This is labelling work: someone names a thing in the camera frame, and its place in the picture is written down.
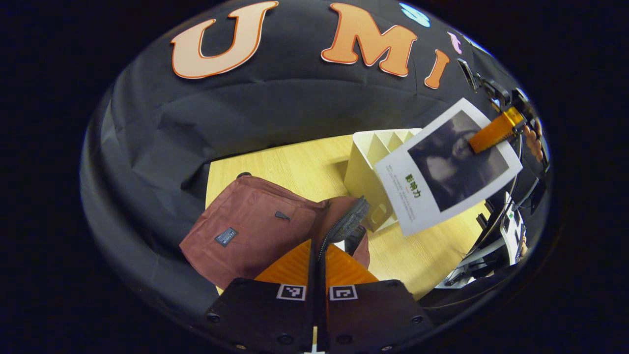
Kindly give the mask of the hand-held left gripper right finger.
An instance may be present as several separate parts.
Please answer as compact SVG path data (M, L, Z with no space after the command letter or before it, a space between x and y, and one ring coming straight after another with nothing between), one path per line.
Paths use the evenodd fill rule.
M402 281L378 280L334 244L320 260L320 352L397 352L427 336L434 322Z

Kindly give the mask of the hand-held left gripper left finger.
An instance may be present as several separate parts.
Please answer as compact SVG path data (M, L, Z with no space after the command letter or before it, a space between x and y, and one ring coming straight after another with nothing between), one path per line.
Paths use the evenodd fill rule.
M256 278L234 279L207 309L207 332L237 352L309 352L313 253L306 240Z

